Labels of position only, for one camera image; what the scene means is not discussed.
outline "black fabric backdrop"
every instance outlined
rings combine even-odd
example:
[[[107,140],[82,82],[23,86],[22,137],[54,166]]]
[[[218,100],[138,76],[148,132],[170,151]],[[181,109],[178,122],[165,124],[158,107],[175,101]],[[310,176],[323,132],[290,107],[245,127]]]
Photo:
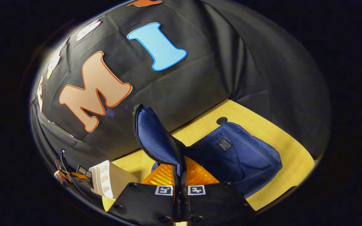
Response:
[[[304,44],[324,74],[333,113],[315,171],[247,224],[362,225],[362,0],[239,1]],[[40,46],[56,47],[63,40],[55,35],[115,4],[0,1],[0,225],[118,225],[69,195],[46,170],[28,124],[34,77],[24,75],[47,63],[35,57]]]
[[[43,112],[39,120],[56,152],[66,148],[69,164],[89,168],[139,149],[132,131],[132,109],[150,106],[168,131],[174,131],[224,99],[232,99],[273,122],[299,141],[317,159],[330,134],[330,101],[326,83],[306,49],[281,27],[240,4],[222,0],[164,1],[149,7],[123,4],[87,20],[102,23],[82,40],[77,32],[57,43],[60,60],[42,83]],[[126,35],[159,22],[160,30],[187,56],[157,72],[152,57]],[[105,106],[99,124],[87,132],[59,94],[65,85],[84,88],[82,65],[95,52],[132,92],[117,106]],[[47,66],[41,65],[36,93]],[[48,120],[64,129],[66,136]]]

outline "black zipper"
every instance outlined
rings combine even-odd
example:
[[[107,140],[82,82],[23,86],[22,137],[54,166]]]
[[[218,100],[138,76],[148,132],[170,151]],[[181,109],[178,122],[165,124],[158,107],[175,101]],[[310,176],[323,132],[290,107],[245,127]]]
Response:
[[[151,159],[153,159],[154,161],[160,163],[160,164],[164,164],[164,165],[170,165],[170,166],[175,166],[175,169],[177,169],[177,166],[175,164],[171,164],[171,163],[165,163],[162,162],[160,160],[158,160],[156,157],[154,157],[152,154],[150,154],[150,152],[145,148],[145,146],[142,145],[142,143],[139,140],[139,136],[137,133],[137,129],[138,129],[138,115],[140,110],[142,109],[143,104],[137,104],[134,107],[134,111],[132,113],[132,116],[134,117],[134,135],[136,138],[136,141],[138,142],[139,146],[142,148],[142,150],[147,154],[147,156],[149,156]]]

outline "orange gripper pad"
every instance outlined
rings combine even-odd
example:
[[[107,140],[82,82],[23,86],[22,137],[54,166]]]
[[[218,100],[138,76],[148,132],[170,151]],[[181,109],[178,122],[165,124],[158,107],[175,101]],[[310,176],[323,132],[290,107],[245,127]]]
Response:
[[[201,186],[220,183],[206,169],[187,156],[185,156],[185,163],[187,165],[187,186]]]
[[[174,186],[173,166],[160,164],[141,182],[145,185]]]

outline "bag label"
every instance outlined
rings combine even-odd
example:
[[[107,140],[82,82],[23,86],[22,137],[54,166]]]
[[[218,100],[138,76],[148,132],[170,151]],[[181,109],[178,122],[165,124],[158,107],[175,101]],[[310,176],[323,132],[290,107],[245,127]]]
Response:
[[[217,145],[221,147],[224,151],[227,151],[229,148],[231,148],[231,144],[224,138],[217,142]]]

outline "blue letter i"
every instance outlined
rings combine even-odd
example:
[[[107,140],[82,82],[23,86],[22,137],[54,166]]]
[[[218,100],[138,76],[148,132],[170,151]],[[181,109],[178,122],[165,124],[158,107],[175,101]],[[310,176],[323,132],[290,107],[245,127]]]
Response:
[[[158,27],[159,23],[150,23],[127,35],[129,40],[138,40],[151,54],[155,71],[167,69],[187,55],[187,51],[176,48]]]

